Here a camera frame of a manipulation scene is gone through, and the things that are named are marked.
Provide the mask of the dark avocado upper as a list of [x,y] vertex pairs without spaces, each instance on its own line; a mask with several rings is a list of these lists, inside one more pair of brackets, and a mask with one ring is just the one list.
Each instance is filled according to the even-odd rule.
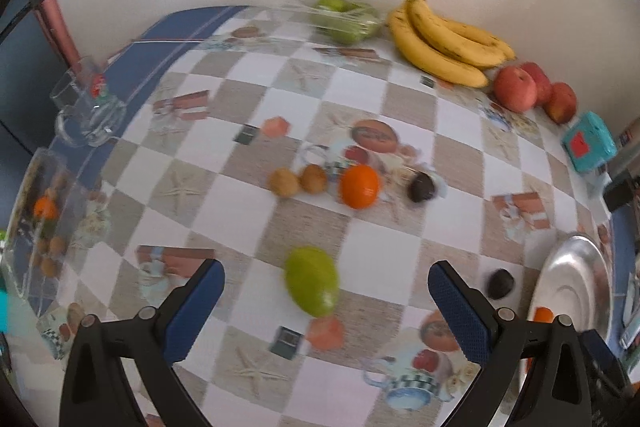
[[407,195],[410,202],[421,204],[433,199],[437,194],[437,188],[432,177],[425,172],[416,172],[407,186]]

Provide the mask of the red apple middle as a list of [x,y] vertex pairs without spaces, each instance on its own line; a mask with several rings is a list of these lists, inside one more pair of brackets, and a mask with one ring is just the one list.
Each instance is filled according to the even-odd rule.
[[546,73],[542,70],[542,68],[534,63],[534,62],[526,62],[520,65],[520,69],[523,69],[524,72],[532,77],[534,83],[536,84],[537,89],[537,106],[543,106],[546,104],[552,95],[552,86],[551,81],[546,75]]

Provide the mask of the glass mug with logo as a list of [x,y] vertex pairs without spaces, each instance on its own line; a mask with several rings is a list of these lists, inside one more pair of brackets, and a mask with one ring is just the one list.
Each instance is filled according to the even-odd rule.
[[103,69],[83,56],[64,72],[50,92],[58,110],[55,134],[71,147],[99,147],[114,138],[126,104],[108,87]]

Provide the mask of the clear plastic fruit container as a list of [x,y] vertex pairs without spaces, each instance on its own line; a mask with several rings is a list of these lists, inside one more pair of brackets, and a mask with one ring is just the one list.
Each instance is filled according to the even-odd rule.
[[49,309],[88,192],[58,154],[38,148],[17,191],[2,265],[10,286],[38,317]]

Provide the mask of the green mango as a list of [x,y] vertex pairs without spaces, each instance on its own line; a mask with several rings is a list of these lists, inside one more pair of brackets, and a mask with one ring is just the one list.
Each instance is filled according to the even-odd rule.
[[340,277],[334,260],[321,248],[292,249],[285,260],[284,280],[294,303],[312,317],[326,317],[340,298]]

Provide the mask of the dark avocado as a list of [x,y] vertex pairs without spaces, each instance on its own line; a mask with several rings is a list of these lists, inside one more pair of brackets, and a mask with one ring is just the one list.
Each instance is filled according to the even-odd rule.
[[509,296],[515,287],[513,275],[506,269],[498,269],[488,277],[487,296],[492,300],[500,300]]
[[407,186],[407,195],[410,202],[421,204],[433,199],[437,194],[437,188],[432,177],[425,172],[416,172]]

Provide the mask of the bag of green fruit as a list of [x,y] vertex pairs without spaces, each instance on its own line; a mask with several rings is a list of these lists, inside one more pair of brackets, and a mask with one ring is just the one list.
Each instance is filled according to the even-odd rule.
[[366,0],[285,0],[281,9],[340,46],[375,37],[383,25],[378,9]]

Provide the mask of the teal plastic box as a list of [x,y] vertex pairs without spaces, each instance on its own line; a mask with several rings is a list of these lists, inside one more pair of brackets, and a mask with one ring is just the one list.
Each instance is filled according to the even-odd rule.
[[593,112],[582,114],[562,139],[562,145],[578,173],[590,172],[617,154],[617,147],[603,119]]

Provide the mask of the red apple rear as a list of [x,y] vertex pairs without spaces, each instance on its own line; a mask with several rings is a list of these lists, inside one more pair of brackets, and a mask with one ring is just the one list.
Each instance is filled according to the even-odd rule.
[[577,106],[576,94],[567,83],[552,83],[549,100],[544,103],[544,113],[555,124],[570,122],[577,113]]

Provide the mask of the orange tangerine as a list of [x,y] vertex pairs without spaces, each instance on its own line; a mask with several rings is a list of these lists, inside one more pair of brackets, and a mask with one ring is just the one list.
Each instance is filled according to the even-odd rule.
[[338,195],[344,204],[361,210],[372,206],[378,199],[380,178],[370,166],[356,165],[347,168],[338,181]]
[[547,307],[537,307],[534,312],[533,321],[536,323],[552,323],[554,320],[554,313]]

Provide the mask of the dark avocado lower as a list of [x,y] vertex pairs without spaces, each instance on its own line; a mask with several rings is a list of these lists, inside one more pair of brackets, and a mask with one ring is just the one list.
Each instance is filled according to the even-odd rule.
[[498,269],[488,277],[487,296],[492,300],[500,300],[509,296],[515,287],[513,275],[506,269]]

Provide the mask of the red apple front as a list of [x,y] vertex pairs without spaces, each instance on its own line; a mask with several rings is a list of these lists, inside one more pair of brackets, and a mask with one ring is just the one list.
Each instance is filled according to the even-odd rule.
[[499,70],[492,91],[500,105],[513,113],[524,113],[537,102],[537,87],[532,76],[516,66]]

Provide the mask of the silver metal tray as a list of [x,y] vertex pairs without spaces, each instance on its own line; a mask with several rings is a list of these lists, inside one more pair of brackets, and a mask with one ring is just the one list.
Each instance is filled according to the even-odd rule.
[[614,298],[611,269],[597,244],[584,233],[567,235],[550,251],[540,271],[527,318],[538,308],[566,314],[577,332],[594,329],[608,341]]

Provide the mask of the brown kiwi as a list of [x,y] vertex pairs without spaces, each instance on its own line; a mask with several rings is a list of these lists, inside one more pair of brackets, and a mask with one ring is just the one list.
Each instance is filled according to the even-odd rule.
[[270,174],[269,190],[280,198],[291,198],[299,193],[300,184],[296,174],[288,168],[279,168]]
[[326,170],[319,165],[307,165],[299,175],[300,187],[309,194],[320,194],[328,187]]

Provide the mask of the yellow banana bunch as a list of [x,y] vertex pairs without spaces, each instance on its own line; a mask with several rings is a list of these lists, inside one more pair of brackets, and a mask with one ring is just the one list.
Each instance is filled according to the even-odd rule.
[[387,17],[396,49],[411,65],[439,80],[483,89],[486,70],[516,57],[490,32],[433,12],[427,0],[404,0]]

